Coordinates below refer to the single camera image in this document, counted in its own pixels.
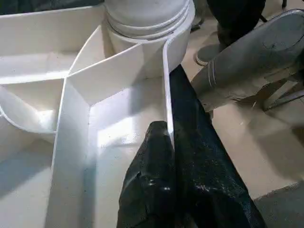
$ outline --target black plastic bag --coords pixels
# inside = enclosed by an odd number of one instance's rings
[[[153,122],[126,173],[117,228],[173,228],[175,202],[174,157],[167,124]]]
[[[170,85],[180,211],[199,228],[266,227],[181,66]]]

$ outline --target curved white plastic wall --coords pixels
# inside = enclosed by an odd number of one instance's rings
[[[173,141],[169,72],[193,18],[190,1],[172,33],[145,40],[113,30],[104,5],[0,17],[3,227],[115,227],[149,124],[167,121]]]

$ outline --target concrete floor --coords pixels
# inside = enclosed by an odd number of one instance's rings
[[[266,0],[263,16],[282,12],[281,0]],[[303,8],[301,0],[288,0],[287,9]],[[217,22],[207,14],[201,29],[192,33],[182,65],[191,80],[201,66],[194,54],[218,43]],[[268,112],[246,103],[228,104],[214,111],[213,125],[252,198],[304,179],[304,99]]]

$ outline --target white plastic compartment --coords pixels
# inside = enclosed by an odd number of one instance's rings
[[[149,124],[167,121],[173,140],[169,72],[185,54],[190,9],[180,28],[153,41],[115,33],[103,5],[0,17],[14,44],[0,43],[5,228],[115,227]]]
[[[43,227],[63,79],[0,86],[0,226]]]
[[[104,6],[0,17],[0,84],[67,76],[79,51],[105,19]],[[112,55],[110,42],[102,58]]]
[[[149,124],[167,120],[163,75],[145,64],[138,44],[66,79],[46,227],[116,226],[125,172]]]

